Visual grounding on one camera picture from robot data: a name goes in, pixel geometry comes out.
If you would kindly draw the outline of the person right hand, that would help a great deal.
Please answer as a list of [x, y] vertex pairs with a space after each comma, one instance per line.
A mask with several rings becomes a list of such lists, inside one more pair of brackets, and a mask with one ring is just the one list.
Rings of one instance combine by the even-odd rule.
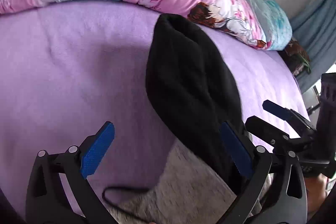
[[305, 186], [307, 192], [307, 212], [315, 213], [326, 199], [326, 186], [328, 178], [323, 174], [317, 177], [306, 177]]

